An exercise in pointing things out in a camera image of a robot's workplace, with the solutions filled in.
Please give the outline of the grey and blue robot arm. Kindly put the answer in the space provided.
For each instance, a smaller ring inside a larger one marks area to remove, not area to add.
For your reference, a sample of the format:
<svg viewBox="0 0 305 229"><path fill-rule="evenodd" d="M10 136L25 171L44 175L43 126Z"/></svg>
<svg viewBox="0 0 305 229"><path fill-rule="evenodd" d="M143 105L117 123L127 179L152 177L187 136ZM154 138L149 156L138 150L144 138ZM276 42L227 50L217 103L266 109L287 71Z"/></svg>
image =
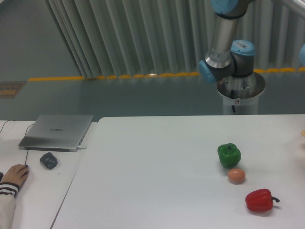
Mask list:
<svg viewBox="0 0 305 229"><path fill-rule="evenodd" d="M255 79L255 67L299 68L305 64L305 2L262 0L249 22L250 40L236 36L254 0L212 0L215 24L211 45L199 61L209 83Z"/></svg>

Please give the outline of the forearm in striped cuff sleeve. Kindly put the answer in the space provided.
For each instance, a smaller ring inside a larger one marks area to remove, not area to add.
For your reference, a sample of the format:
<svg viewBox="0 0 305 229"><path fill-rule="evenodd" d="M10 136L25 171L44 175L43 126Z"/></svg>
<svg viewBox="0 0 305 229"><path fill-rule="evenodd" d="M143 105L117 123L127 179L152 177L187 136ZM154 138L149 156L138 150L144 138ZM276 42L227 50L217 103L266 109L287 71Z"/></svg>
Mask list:
<svg viewBox="0 0 305 229"><path fill-rule="evenodd" d="M2 182L0 184L0 228L10 229L16 206L15 195L19 191L19 186Z"/></svg>

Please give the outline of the person's hand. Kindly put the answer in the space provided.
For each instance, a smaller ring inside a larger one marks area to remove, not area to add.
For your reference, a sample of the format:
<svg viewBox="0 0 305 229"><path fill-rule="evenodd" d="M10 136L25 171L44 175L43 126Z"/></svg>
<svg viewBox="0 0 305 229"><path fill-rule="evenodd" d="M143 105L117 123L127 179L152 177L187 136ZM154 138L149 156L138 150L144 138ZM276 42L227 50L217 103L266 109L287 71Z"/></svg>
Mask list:
<svg viewBox="0 0 305 229"><path fill-rule="evenodd" d="M21 187L26 181L23 176L26 171L25 165L17 164L12 166L3 176L1 184L13 184L17 187Z"/></svg>

